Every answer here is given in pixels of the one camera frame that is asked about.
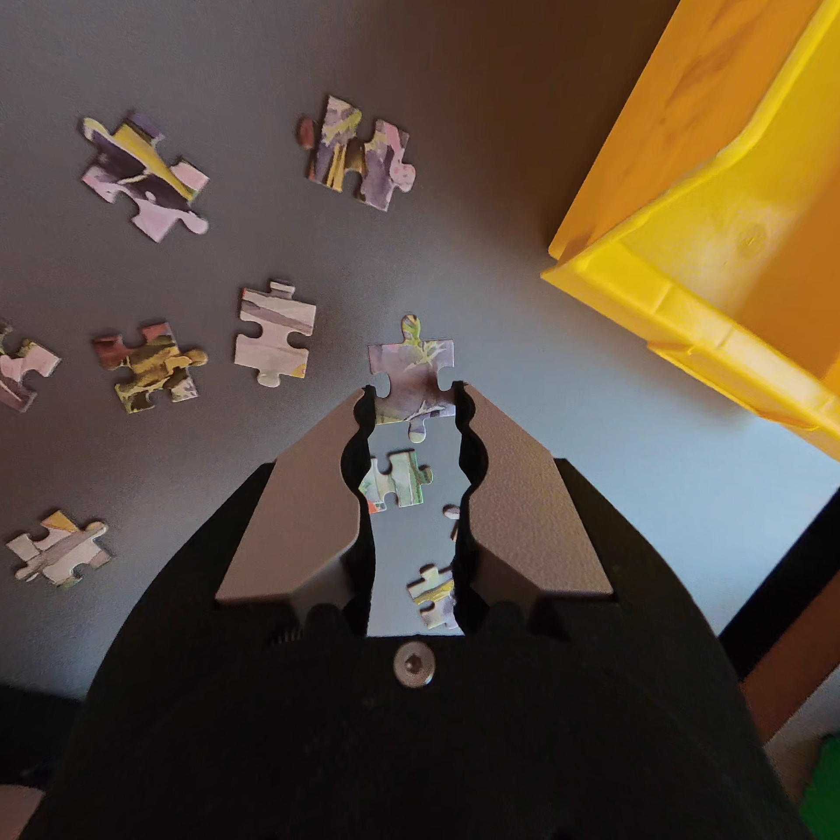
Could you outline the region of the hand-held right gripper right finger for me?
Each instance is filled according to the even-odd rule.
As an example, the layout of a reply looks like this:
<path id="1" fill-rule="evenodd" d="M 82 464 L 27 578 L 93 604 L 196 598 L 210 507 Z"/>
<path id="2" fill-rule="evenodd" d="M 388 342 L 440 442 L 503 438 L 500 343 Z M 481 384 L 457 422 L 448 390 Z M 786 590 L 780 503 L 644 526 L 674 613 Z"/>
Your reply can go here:
<path id="1" fill-rule="evenodd" d="M 476 633 L 497 604 L 525 624 L 555 600 L 614 589 L 551 452 L 471 384 L 453 386 L 458 466 L 469 481 L 454 559 L 455 617 Z"/>

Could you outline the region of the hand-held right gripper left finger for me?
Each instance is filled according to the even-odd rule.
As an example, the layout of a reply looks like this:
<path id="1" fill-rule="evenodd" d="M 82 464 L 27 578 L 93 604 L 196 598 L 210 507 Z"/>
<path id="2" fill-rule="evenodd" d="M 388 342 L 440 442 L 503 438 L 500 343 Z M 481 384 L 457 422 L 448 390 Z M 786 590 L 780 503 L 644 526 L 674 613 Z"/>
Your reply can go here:
<path id="1" fill-rule="evenodd" d="M 217 604 L 281 604 L 299 623 L 331 605 L 352 632 L 366 633 L 375 548 L 360 484 L 371 466 L 374 401 L 371 385 L 353 391 L 276 457 Z"/>

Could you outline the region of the purple jigsaw piece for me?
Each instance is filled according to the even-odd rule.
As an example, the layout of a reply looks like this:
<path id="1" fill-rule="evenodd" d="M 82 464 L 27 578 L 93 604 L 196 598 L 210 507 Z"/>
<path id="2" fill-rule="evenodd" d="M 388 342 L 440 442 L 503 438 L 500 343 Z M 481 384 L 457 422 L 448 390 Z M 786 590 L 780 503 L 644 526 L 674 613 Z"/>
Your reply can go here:
<path id="1" fill-rule="evenodd" d="M 374 400 L 378 425 L 408 424 L 408 438 L 420 444 L 426 438 L 426 422 L 455 415 L 454 393 L 438 385 L 438 372 L 455 367 L 455 343 L 451 339 L 421 337 L 421 321 L 407 313 L 401 320 L 402 342 L 370 344 L 370 371 L 388 378 L 386 396 Z"/>

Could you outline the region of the group of puzzle pieces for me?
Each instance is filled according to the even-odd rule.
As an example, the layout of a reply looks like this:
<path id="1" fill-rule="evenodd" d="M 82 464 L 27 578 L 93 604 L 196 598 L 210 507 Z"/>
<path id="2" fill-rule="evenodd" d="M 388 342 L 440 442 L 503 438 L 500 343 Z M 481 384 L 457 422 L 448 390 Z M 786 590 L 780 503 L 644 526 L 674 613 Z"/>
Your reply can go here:
<path id="1" fill-rule="evenodd" d="M 314 137 L 316 125 L 310 118 L 300 120 L 297 139 L 311 152 L 309 180 L 339 193 L 344 176 L 357 172 L 362 179 L 358 198 L 385 212 L 394 190 L 409 192 L 416 178 L 415 167 L 404 162 L 408 133 L 378 119 L 371 139 L 359 143 L 356 132 L 361 116 L 348 102 L 329 97 L 319 139 Z M 207 176 L 183 159 L 165 163 L 157 150 L 162 135 L 153 122 L 134 112 L 113 133 L 92 118 L 84 118 L 81 127 L 97 151 L 81 180 L 108 203 L 126 195 L 136 206 L 132 222 L 146 236 L 160 242 L 176 224 L 195 235 L 208 230 L 207 220 L 193 210 Z M 241 290 L 238 317 L 258 326 L 259 335 L 236 335 L 234 363 L 253 370 L 260 386 L 277 388 L 282 376 L 302 379 L 306 374 L 308 350 L 292 346 L 289 336 L 311 336 L 317 309 L 294 295 L 295 287 L 281 280 L 272 280 L 267 290 Z M 183 351 L 167 322 L 148 325 L 140 332 L 143 342 L 134 348 L 127 347 L 120 334 L 92 342 L 103 370 L 130 372 L 127 381 L 114 386 L 124 411 L 151 410 L 159 394 L 166 394 L 172 403 L 197 398 L 192 371 L 208 362 L 207 354 L 199 349 Z M 2 404 L 19 413 L 28 410 L 35 394 L 27 388 L 25 377 L 30 373 L 50 376 L 59 362 L 60 357 L 29 339 L 21 342 L 15 355 L 2 350 Z M 401 508 L 422 503 L 423 487 L 432 479 L 432 470 L 419 465 L 416 452 L 408 449 L 389 456 L 386 472 L 372 458 L 360 490 L 369 513 L 376 513 L 386 509 L 389 495 Z M 19 581 L 42 577 L 54 586 L 67 587 L 78 582 L 77 567 L 94 569 L 111 559 L 98 545 L 108 529 L 101 521 L 79 529 L 57 510 L 41 527 L 46 531 L 42 539 L 22 533 L 7 542 L 18 560 L 15 578 Z M 452 571 L 429 564 L 418 574 L 419 579 L 406 589 L 425 626 L 455 629 Z"/>

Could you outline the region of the grey desk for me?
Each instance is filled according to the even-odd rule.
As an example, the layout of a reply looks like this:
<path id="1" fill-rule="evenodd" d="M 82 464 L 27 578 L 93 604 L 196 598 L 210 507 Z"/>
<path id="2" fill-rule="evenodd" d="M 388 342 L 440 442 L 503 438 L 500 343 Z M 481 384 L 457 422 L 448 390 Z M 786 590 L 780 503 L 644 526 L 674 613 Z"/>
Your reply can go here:
<path id="1" fill-rule="evenodd" d="M 112 561 L 61 590 L 2 545 L 2 685 L 82 698 L 161 567 L 252 471 L 371 377 L 414 312 L 476 385 L 670 563 L 715 632 L 838 487 L 838 463 L 541 279 L 674 2 L 2 2 L 2 317 L 60 357 L 2 407 L 2 544 L 61 509 Z M 408 133 L 387 211 L 308 179 L 328 98 Z M 132 113 L 208 180 L 202 235 L 154 242 L 82 180 Z M 234 363 L 244 288 L 317 309 L 302 379 Z M 127 414 L 93 340 L 167 322 L 198 397 Z"/>

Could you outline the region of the yellow plastic bin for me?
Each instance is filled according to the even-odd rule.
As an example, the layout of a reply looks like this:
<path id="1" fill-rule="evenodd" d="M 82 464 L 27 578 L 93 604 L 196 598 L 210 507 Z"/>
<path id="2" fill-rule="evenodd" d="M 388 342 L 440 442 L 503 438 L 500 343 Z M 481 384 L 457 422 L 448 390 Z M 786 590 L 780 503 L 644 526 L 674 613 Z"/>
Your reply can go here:
<path id="1" fill-rule="evenodd" d="M 679 2 L 542 278 L 838 459 L 839 2 Z"/>

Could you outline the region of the large green plastic bin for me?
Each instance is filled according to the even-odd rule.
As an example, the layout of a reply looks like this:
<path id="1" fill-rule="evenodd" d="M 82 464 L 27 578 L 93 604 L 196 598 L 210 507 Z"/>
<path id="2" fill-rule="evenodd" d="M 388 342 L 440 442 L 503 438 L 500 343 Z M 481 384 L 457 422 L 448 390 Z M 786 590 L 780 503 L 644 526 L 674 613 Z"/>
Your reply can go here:
<path id="1" fill-rule="evenodd" d="M 839 839 L 839 735 L 826 737 L 800 805 L 803 823 L 816 839 Z"/>

